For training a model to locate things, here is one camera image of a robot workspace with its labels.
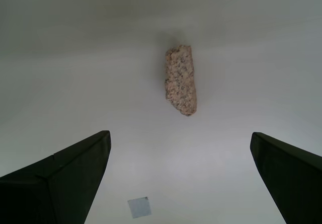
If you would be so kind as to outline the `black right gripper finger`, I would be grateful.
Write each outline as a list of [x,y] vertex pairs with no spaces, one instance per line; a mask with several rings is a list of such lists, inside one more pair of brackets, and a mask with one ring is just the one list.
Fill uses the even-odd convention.
[[1,177],[1,223],[85,223],[111,151],[108,130]]
[[286,223],[321,223],[321,157],[261,132],[250,150]]

